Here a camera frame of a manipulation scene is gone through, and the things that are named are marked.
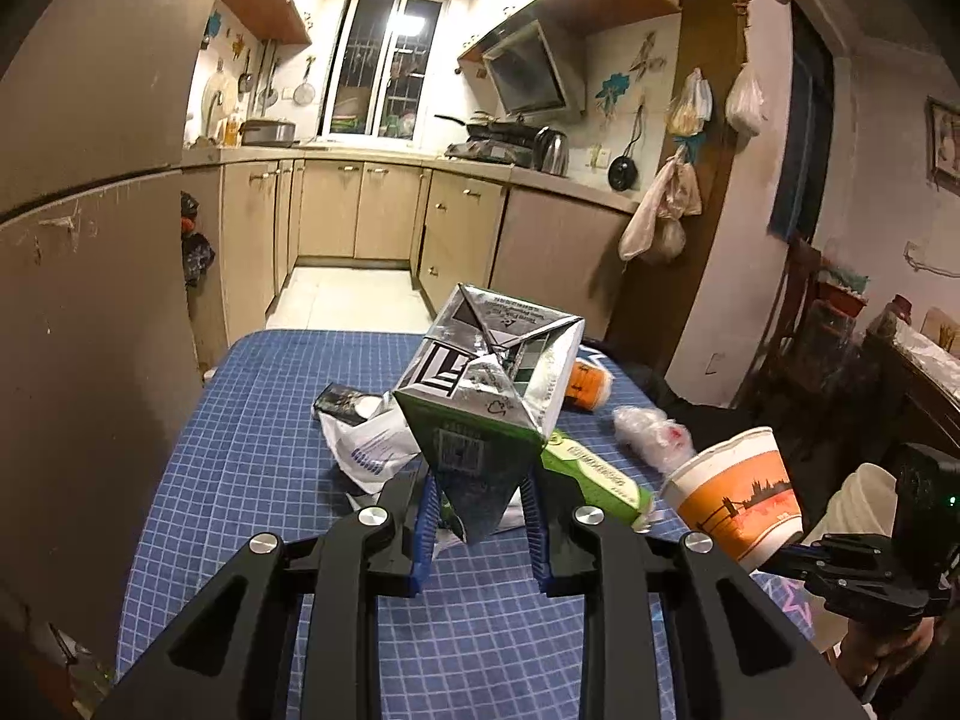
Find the electric kettle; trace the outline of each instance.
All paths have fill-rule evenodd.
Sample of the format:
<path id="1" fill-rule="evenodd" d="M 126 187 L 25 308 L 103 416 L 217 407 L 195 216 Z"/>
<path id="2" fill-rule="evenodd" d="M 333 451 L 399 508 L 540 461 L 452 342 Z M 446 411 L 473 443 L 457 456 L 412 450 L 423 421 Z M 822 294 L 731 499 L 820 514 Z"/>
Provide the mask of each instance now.
<path id="1" fill-rule="evenodd" d="M 566 175 L 570 162 L 568 139 L 559 129 L 544 127 L 534 138 L 534 170 Z"/>

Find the white tile floor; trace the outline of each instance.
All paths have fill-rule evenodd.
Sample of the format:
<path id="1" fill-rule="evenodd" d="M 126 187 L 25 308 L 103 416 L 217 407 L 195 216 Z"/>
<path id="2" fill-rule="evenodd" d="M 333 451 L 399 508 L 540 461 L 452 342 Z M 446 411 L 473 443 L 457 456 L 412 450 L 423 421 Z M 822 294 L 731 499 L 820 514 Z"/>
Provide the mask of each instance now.
<path id="1" fill-rule="evenodd" d="M 430 326 L 409 271 L 296 268 L 267 328 L 418 333 Z"/>

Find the blue checkered tablecloth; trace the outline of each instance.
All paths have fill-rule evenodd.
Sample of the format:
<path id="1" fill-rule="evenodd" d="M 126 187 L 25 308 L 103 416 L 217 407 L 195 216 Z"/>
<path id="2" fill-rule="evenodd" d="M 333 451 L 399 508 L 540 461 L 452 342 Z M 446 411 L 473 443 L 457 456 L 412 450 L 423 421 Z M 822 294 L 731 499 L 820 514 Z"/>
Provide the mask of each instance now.
<path id="1" fill-rule="evenodd" d="M 239 341 L 217 371 L 176 444 L 137 546 L 121 620 L 123 674 L 197 590 L 248 538 L 272 531 L 285 541 L 324 533 L 348 514 L 333 456 L 310 404 L 330 382 L 389 389 L 419 336 L 271 330 Z M 613 407 L 647 397 L 612 362 L 605 408 L 560 414 L 558 427 L 646 488 L 659 474 L 621 453 Z M 654 536 L 686 528 L 664 503 Z M 795 584 L 755 574 L 809 634 L 809 609 Z M 288 717 L 299 715 L 299 679 L 310 601 L 296 642 Z M 435 560 L 415 599 L 380 600 L 384 718 L 578 716 L 583 599 L 539 594 L 522 529 Z M 659 602 L 652 605 L 661 708 L 672 720 L 672 682 Z"/>

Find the hand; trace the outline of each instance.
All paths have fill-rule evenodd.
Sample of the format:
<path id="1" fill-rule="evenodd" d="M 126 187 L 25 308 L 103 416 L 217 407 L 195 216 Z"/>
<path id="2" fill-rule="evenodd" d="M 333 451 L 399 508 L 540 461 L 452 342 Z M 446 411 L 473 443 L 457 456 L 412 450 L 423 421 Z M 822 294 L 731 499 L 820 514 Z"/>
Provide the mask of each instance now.
<path id="1" fill-rule="evenodd" d="M 848 685 L 859 688 L 870 679 L 880 661 L 885 661 L 887 676 L 893 677 L 928 651 L 933 642 L 933 624 L 933 617 L 925 617 L 910 631 L 877 635 L 851 620 L 840 643 L 837 672 Z"/>

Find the picture frame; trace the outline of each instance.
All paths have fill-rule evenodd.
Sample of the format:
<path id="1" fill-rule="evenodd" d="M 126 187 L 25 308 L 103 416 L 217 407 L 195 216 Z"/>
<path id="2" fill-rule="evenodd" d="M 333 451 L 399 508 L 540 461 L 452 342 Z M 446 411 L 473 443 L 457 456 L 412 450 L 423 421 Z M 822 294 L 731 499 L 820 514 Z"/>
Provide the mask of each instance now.
<path id="1" fill-rule="evenodd" d="M 960 110 L 927 98 L 926 130 L 930 180 L 960 194 Z"/>

